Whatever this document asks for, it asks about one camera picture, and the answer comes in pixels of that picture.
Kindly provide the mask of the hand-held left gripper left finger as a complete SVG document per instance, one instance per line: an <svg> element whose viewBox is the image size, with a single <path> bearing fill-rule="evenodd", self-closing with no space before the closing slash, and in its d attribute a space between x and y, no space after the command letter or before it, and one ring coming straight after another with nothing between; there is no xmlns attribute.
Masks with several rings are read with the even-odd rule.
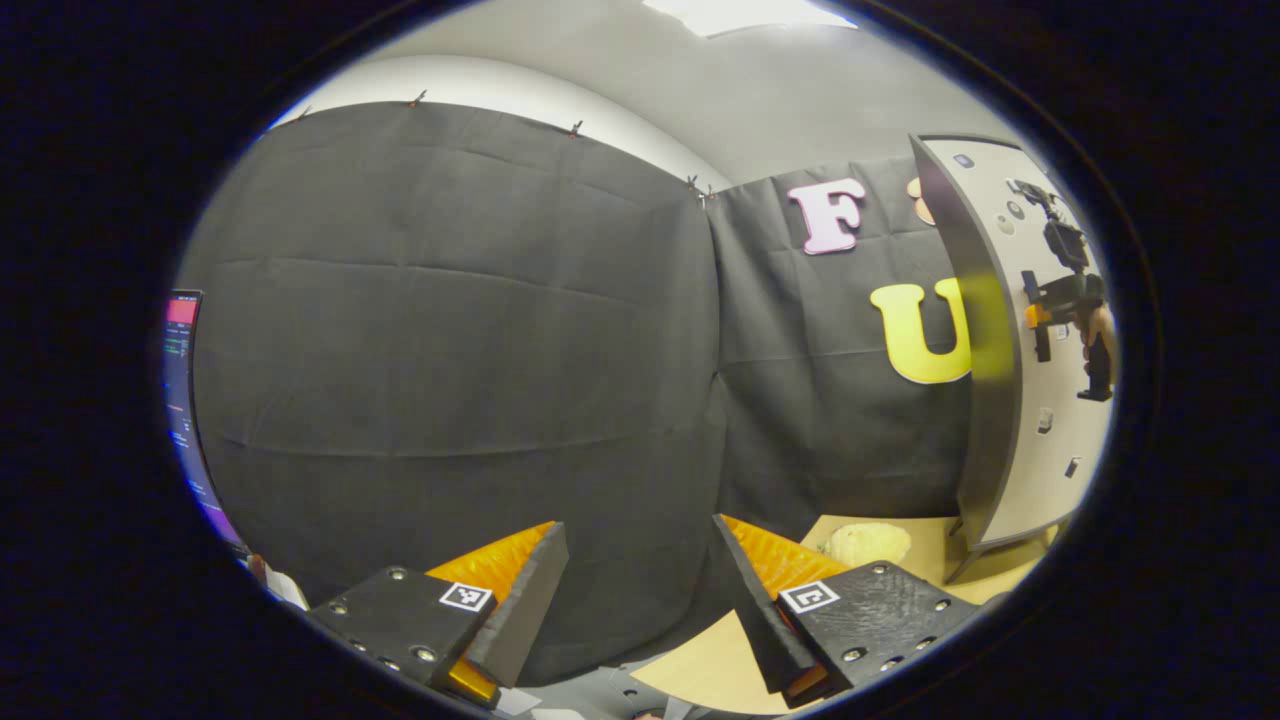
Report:
<svg viewBox="0 0 1280 720"><path fill-rule="evenodd" d="M388 566L307 615L408 682L493 710L515 687L570 560L545 521L431 570Z"/></svg>

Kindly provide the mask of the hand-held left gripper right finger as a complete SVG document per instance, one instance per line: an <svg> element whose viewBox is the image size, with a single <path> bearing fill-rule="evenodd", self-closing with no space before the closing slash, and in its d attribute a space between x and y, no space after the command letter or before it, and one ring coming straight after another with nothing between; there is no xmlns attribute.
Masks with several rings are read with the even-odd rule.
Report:
<svg viewBox="0 0 1280 720"><path fill-rule="evenodd" d="M724 514L712 524L765 689L790 710L881 685L988 612L886 560L847 568Z"/></svg>

